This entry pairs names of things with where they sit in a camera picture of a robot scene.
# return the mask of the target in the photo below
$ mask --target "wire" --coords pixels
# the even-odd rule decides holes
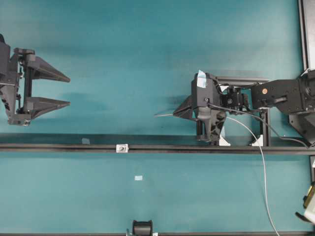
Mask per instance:
[[[246,126],[244,125],[243,123],[241,123],[240,121],[236,120],[236,119],[233,119],[233,118],[230,118],[230,117],[227,117],[227,119],[230,119],[240,125],[242,125],[243,127],[245,127],[251,134],[252,136],[256,139],[256,142],[258,143],[258,146],[259,146],[259,149],[260,149],[260,152],[261,152],[261,157],[262,157],[262,164],[263,164],[263,168],[264,168],[264,185],[265,185],[265,204],[266,204],[266,209],[267,209],[267,213],[268,213],[268,218],[269,218],[269,221],[270,221],[270,224],[272,226],[272,228],[274,229],[274,231],[276,232],[277,236],[280,236],[280,234],[278,233],[275,225],[274,225],[274,222],[271,218],[271,214],[270,214],[270,210],[269,210],[269,205],[268,205],[268,191],[267,191],[267,174],[266,174],[266,163],[265,163],[265,157],[264,157],[264,153],[262,152],[262,148],[261,148],[261,145],[259,143],[259,140],[257,139],[257,137],[254,135],[254,133]]]
[[[276,131],[270,124],[268,124],[266,121],[264,121],[264,120],[263,120],[262,118],[260,118],[259,116],[253,115],[253,114],[248,113],[248,112],[243,112],[243,111],[238,111],[238,110],[234,110],[234,109],[231,109],[231,108],[226,108],[226,107],[217,106],[217,105],[214,105],[214,104],[212,104],[212,103],[208,103],[208,105],[211,106],[211,107],[217,108],[217,109],[222,109],[222,110],[226,110],[226,111],[229,111],[229,112],[242,113],[242,114],[245,114],[245,115],[249,115],[249,116],[251,116],[251,117],[254,117],[254,118],[260,120],[261,122],[263,122],[265,125],[267,125],[267,126],[278,136],[279,139],[281,139],[281,140],[288,140],[288,141],[294,141],[294,142],[300,143],[300,144],[302,144],[303,146],[309,148],[309,146],[308,146],[305,142],[303,142],[303,141],[301,141],[301,140],[294,139],[294,138],[285,138],[285,137],[280,136],[280,135],[277,133],[277,131]]]

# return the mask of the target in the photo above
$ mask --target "teal background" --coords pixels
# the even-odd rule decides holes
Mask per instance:
[[[295,0],[0,0],[0,32],[72,79],[35,81],[34,96],[71,106],[29,127],[8,126],[1,108],[2,133],[192,135],[193,122],[153,114],[180,105],[198,69],[270,80],[302,71]],[[237,119],[258,132],[256,121]],[[297,136],[276,109],[272,123]],[[225,132],[248,136],[230,121]],[[133,219],[152,219],[158,232],[272,230],[258,155],[0,157],[3,233],[124,232]],[[267,156],[267,173],[277,229],[312,230],[294,216],[310,184],[308,157]]]

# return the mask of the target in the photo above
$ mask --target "white paper tag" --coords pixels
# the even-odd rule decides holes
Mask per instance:
[[[142,181],[143,177],[142,176],[134,176],[134,181]]]
[[[207,79],[205,72],[199,70],[197,75],[197,87],[206,88],[207,86]]]

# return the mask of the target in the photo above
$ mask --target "gripper jaw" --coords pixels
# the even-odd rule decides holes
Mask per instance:
[[[19,83],[24,78],[24,96],[19,94]],[[29,125],[42,114],[69,106],[70,102],[44,97],[32,97],[32,81],[36,79],[70,82],[70,79],[30,49],[15,48],[10,57],[10,46],[0,34],[0,98],[8,116],[8,123]]]

